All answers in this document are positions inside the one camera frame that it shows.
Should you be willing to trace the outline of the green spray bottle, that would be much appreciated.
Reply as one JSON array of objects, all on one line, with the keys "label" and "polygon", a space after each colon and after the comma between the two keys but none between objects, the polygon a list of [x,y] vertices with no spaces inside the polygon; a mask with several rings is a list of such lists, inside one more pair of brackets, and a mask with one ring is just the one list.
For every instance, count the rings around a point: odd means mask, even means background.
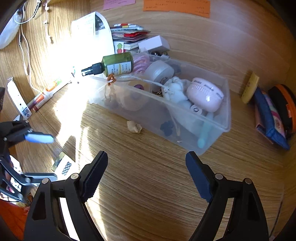
[{"label": "green spray bottle", "polygon": [[130,52],[104,56],[102,61],[81,70],[82,76],[104,74],[122,75],[133,71],[133,56]]}]

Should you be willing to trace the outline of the white printed paper sheet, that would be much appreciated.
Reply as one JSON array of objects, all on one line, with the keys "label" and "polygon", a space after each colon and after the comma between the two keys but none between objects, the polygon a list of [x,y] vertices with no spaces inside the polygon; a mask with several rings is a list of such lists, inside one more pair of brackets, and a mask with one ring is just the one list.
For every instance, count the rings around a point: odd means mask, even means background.
[{"label": "white printed paper sheet", "polygon": [[109,24],[96,11],[72,21],[71,37],[79,60],[94,62],[115,53]]}]

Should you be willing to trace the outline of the crumpled beige paper ball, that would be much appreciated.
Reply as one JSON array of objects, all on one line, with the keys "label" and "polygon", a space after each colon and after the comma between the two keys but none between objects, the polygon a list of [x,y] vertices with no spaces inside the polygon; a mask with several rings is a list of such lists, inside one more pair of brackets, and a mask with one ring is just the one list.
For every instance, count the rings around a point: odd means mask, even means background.
[{"label": "crumpled beige paper ball", "polygon": [[127,128],[131,133],[140,133],[142,131],[142,126],[133,120],[127,121]]}]

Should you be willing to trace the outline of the clear plastic storage bin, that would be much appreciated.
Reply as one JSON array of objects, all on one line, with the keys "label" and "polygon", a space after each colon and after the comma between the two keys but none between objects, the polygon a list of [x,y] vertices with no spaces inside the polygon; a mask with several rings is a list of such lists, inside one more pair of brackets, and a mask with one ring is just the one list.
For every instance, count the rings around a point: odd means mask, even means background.
[{"label": "clear plastic storage bin", "polygon": [[[228,81],[220,75],[196,65],[150,55],[150,62],[164,61],[174,69],[174,76],[192,81],[203,78],[215,84],[224,94],[220,108],[210,113],[190,100],[173,103],[162,96],[164,84],[147,80],[144,73],[114,75],[108,80],[104,75],[90,75],[85,82],[90,91],[89,102],[99,104],[114,113],[135,121],[143,128],[174,142],[189,151],[201,155],[231,128],[231,105]],[[208,140],[203,149],[198,148],[198,139],[205,121],[211,123]]]}]

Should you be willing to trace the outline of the small white box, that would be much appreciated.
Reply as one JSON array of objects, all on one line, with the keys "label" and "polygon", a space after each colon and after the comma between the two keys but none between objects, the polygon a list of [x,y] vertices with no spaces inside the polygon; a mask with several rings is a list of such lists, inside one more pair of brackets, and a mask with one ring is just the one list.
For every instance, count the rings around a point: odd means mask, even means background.
[{"label": "small white box", "polygon": [[168,41],[160,35],[139,42],[138,48],[148,52],[166,52],[171,49]]}]

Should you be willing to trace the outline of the mint green tube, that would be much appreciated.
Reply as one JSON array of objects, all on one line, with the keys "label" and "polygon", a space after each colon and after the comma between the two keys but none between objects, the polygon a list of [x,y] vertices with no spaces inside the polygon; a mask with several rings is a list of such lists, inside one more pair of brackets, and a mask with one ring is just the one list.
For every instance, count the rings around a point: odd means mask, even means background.
[{"label": "mint green tube", "polygon": [[211,127],[212,127],[212,125],[208,121],[205,121],[203,123],[202,128],[201,128],[201,132],[200,132],[200,136],[199,136],[199,139],[197,142],[198,148],[203,149],[205,147]]}]

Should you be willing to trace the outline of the yellow lotion tube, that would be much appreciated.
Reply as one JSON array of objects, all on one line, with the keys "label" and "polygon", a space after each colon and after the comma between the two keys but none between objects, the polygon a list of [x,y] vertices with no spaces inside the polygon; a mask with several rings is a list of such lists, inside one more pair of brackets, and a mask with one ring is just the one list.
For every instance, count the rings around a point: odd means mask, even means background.
[{"label": "yellow lotion tube", "polygon": [[243,94],[241,96],[241,100],[243,101],[244,104],[248,104],[250,102],[251,98],[253,97],[255,90],[258,87],[260,77],[257,76],[254,72],[252,72],[248,83],[245,87],[245,90],[243,91]]}]

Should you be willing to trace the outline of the black orange round case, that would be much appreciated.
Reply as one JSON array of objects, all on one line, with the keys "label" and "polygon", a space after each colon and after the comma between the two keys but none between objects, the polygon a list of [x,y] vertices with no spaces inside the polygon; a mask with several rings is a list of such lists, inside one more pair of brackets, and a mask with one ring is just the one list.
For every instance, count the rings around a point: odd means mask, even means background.
[{"label": "black orange round case", "polygon": [[268,91],[274,107],[280,115],[286,136],[295,133],[295,95],[284,84],[277,84]]}]

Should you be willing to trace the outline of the pink paper note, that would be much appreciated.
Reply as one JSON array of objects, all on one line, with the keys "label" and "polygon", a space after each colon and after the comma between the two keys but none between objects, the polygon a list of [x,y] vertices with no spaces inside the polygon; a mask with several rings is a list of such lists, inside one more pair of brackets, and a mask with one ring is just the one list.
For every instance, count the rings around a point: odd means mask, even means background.
[{"label": "pink paper note", "polygon": [[131,4],[135,4],[135,0],[104,0],[103,9],[114,9]]}]

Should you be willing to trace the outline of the floral ceramic tile magnet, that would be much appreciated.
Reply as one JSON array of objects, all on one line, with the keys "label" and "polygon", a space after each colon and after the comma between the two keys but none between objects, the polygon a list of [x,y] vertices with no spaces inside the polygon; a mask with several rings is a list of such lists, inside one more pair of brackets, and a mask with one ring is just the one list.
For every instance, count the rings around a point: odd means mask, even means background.
[{"label": "floral ceramic tile magnet", "polygon": [[58,158],[55,160],[51,170],[57,175],[58,178],[67,178],[72,174],[74,167],[75,162],[64,152],[61,152]]}]

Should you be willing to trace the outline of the stack of books and pens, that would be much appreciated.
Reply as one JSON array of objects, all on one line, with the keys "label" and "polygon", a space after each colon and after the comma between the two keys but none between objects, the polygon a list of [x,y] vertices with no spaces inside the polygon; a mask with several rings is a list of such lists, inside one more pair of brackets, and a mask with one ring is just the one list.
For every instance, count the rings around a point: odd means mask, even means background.
[{"label": "stack of books and pens", "polygon": [[116,24],[110,27],[115,54],[138,48],[138,43],[147,39],[150,31],[136,24]]}]

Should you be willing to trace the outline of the blue pencil pouch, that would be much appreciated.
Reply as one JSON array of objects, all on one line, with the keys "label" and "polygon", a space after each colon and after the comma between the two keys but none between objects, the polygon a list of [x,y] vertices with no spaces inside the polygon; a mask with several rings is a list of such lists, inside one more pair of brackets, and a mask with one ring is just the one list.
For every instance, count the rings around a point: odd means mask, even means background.
[{"label": "blue pencil pouch", "polygon": [[255,110],[259,122],[256,128],[273,144],[277,144],[285,150],[289,150],[290,146],[285,136],[285,130],[280,115],[273,105],[269,95],[262,91],[259,87],[253,95],[255,101]]}]

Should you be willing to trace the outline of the orange jacket sleeve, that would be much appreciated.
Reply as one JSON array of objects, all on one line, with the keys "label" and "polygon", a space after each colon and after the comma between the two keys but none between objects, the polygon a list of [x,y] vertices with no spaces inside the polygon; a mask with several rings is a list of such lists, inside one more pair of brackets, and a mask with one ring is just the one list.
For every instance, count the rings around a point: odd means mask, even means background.
[{"label": "orange jacket sleeve", "polygon": [[18,240],[23,240],[29,210],[29,206],[18,206],[1,200],[1,217]]}]

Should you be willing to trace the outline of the orange paper note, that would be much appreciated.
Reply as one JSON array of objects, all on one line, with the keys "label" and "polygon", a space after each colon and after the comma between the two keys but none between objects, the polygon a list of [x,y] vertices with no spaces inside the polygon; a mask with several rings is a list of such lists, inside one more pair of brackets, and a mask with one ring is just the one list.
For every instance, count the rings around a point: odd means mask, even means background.
[{"label": "orange paper note", "polygon": [[143,11],[176,11],[210,18],[210,1],[198,0],[155,0],[144,1]]}]

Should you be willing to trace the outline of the white round jar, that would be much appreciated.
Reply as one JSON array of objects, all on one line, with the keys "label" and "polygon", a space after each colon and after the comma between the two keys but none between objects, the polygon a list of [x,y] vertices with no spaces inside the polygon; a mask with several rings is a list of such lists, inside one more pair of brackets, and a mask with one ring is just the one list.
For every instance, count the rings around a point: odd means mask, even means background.
[{"label": "white round jar", "polygon": [[167,80],[174,75],[174,69],[167,63],[161,60],[152,62],[144,72],[147,80],[155,83],[165,84]]}]

